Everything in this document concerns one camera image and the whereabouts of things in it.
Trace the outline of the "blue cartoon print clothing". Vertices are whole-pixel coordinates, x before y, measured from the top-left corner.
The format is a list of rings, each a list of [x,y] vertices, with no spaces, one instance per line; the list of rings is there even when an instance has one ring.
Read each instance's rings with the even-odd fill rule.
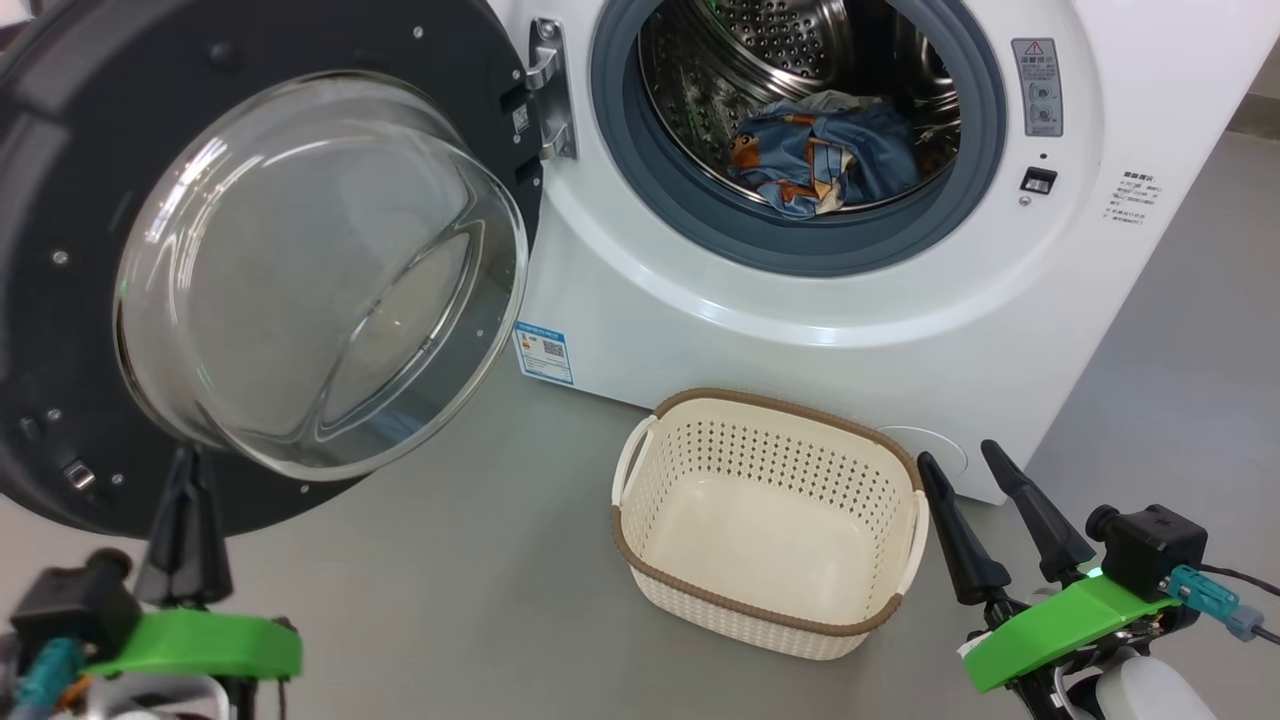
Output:
[[[726,174],[783,217],[809,220],[893,199],[922,182],[913,127],[892,102],[823,91],[739,124]]]

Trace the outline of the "blue energy label sticker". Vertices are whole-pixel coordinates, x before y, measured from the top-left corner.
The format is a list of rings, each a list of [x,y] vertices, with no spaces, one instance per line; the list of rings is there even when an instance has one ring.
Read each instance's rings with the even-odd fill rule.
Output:
[[[517,322],[513,332],[520,370],[531,378],[573,387],[566,337],[547,328]]]

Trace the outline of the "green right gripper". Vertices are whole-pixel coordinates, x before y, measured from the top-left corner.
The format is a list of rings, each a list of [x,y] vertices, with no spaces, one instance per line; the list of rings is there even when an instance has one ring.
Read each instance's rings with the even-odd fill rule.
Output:
[[[1108,661],[1148,655],[1153,641],[1188,626],[1197,614],[1167,596],[1144,601],[1080,566],[1093,547],[993,439],[982,455],[1000,489],[1015,503],[1039,553],[1047,582],[1068,587],[1039,603],[1011,598],[1011,577],[977,538],[941,465],[929,452],[916,468],[937,528],[956,601],[982,606],[986,629],[963,647],[963,666],[980,693],[1012,692],[1030,720],[1085,720],[1073,706],[1068,679]]]

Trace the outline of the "white front-load washing machine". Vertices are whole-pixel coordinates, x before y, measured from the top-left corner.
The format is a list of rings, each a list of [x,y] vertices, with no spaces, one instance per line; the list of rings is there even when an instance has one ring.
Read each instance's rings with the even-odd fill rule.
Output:
[[[521,322],[573,387],[819,409],[1002,495],[1280,42],[1280,0],[493,0],[557,114]],[[726,174],[739,124],[892,102],[922,182],[809,220]]]

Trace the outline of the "cream perforated laundry basket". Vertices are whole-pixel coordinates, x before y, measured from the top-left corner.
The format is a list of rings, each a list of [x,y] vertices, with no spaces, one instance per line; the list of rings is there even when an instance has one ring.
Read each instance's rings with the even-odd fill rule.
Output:
[[[900,609],[931,510],[914,460],[888,436],[776,398],[695,388],[630,432],[611,529],[658,609],[831,661]]]

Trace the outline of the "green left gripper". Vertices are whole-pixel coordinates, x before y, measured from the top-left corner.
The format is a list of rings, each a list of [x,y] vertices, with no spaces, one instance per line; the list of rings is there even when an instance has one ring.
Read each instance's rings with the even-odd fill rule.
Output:
[[[189,482],[195,475],[197,592],[186,573]],[[175,451],[148,533],[134,597],[154,607],[220,603],[234,592],[212,460],[188,446]],[[166,609],[143,615],[120,651],[84,673],[230,676],[253,680],[297,678],[303,642],[297,630],[270,618]]]

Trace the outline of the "round black glass washer door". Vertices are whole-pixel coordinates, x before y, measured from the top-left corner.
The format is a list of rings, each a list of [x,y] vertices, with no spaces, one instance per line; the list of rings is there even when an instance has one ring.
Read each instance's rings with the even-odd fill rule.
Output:
[[[541,205],[493,0],[31,0],[0,51],[0,497],[147,536],[177,456],[230,536],[438,433]]]

